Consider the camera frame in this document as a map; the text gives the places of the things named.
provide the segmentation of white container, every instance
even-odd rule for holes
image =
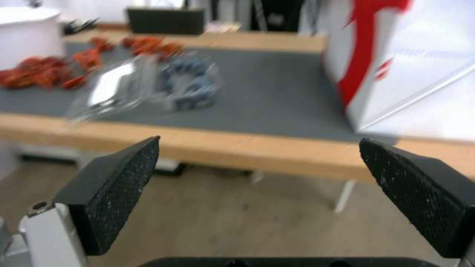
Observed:
[[[323,55],[357,132],[475,141],[475,1],[331,0]]]
[[[0,69],[15,67],[27,57],[64,57],[59,14],[47,8],[0,8]]]

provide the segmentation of floor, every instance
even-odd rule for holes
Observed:
[[[26,208],[48,199],[77,173],[73,165],[26,162],[0,181],[0,215],[10,229]],[[192,167],[156,176],[109,252],[92,267],[139,266],[166,256],[403,256],[442,259],[375,184],[357,184],[341,214],[341,181]]]

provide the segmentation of clear plastic container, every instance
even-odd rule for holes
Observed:
[[[102,67],[88,78],[67,117],[87,121],[130,110],[142,101],[157,104],[158,112],[210,106],[222,82],[216,64],[195,54],[141,55]]]
[[[85,121],[136,107],[149,94],[145,83],[150,78],[143,70],[151,65],[151,57],[138,56],[101,68],[87,79],[67,117]]]

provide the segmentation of table leg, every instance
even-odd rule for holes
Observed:
[[[343,190],[340,195],[340,198],[338,199],[338,202],[336,202],[335,206],[335,213],[340,213],[343,211],[343,209],[346,206],[346,203],[348,202],[348,199],[350,198],[351,191],[353,191],[353,187],[355,186],[356,181],[355,180],[347,180],[345,184],[343,185]]]
[[[264,173],[260,170],[255,170],[249,175],[249,178],[251,180],[251,184],[255,184],[264,179]]]

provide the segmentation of table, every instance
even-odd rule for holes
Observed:
[[[120,41],[124,30],[94,30],[67,37],[85,42],[103,35]],[[166,36],[189,47],[319,53],[325,37],[295,34],[229,33],[201,36]],[[195,130],[144,124],[89,122],[65,130],[60,117],[0,113],[0,139],[60,145],[85,151],[115,151],[147,137],[161,136],[161,156],[187,163],[263,172],[319,176],[353,181],[374,181],[360,159],[356,143],[263,134]],[[475,179],[475,143],[400,138],[396,147],[439,158]],[[345,191],[351,191],[352,182]]]

